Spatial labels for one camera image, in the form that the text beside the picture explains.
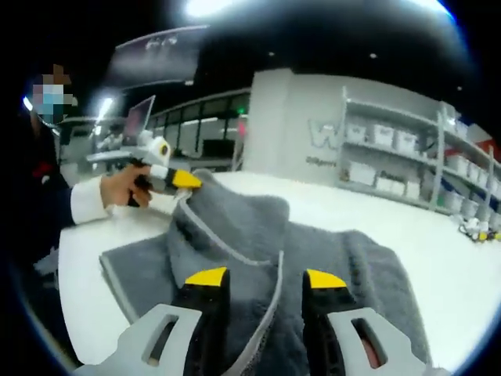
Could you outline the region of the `person's left hand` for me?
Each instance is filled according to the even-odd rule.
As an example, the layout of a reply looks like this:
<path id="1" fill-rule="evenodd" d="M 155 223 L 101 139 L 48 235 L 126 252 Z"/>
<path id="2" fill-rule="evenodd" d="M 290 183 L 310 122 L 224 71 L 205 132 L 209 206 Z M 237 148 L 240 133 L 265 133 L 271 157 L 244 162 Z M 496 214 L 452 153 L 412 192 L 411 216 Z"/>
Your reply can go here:
<path id="1" fill-rule="evenodd" d="M 150 166 L 132 164 L 113 175 L 105 175 L 100 181 L 100 194 L 104 208 L 111 205 L 128 206 L 132 197 L 140 208 L 146 208 L 152 199 L 148 188 L 140 188 L 135 180 L 141 175 L 149 175 Z"/>

